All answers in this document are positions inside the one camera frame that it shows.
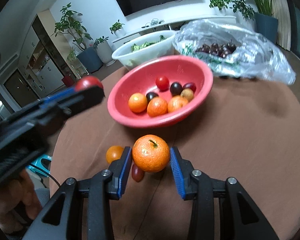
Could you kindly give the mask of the person's left hand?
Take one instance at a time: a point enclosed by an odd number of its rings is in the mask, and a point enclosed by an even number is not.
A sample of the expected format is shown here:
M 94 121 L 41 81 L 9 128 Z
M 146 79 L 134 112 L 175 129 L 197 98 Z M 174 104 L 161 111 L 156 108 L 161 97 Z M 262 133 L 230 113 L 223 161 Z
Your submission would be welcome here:
M 31 220 L 42 210 L 34 184 L 26 170 L 22 170 L 16 179 L 0 188 L 0 228 L 6 234 L 23 229 L 21 222 L 12 213 L 20 202 L 25 205 L 25 212 Z

